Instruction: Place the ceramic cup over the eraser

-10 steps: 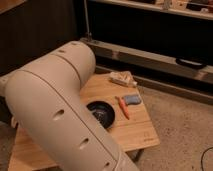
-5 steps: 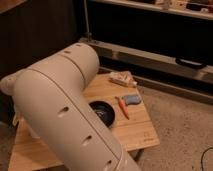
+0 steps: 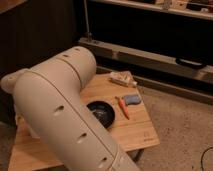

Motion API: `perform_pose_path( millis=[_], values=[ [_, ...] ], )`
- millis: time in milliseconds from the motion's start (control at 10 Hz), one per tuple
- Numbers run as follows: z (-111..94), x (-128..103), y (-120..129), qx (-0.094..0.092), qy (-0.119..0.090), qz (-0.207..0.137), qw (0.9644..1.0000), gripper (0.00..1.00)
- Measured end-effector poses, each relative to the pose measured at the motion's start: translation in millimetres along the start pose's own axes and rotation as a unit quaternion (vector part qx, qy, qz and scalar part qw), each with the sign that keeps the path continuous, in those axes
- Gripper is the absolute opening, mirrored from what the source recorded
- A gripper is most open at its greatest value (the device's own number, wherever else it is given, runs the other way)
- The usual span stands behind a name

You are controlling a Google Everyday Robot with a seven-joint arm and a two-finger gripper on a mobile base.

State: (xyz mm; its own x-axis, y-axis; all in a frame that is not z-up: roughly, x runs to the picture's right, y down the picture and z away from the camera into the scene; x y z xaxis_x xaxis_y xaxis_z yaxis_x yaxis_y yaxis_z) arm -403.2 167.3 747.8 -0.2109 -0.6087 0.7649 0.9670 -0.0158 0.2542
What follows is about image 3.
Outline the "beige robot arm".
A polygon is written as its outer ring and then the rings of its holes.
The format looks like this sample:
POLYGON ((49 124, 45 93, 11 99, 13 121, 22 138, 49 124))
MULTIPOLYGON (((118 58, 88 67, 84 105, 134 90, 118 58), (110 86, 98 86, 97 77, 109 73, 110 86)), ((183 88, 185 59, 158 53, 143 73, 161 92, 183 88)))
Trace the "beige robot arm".
POLYGON ((95 73, 92 52, 75 46, 5 75, 0 86, 69 171, 140 171, 81 100, 95 73))

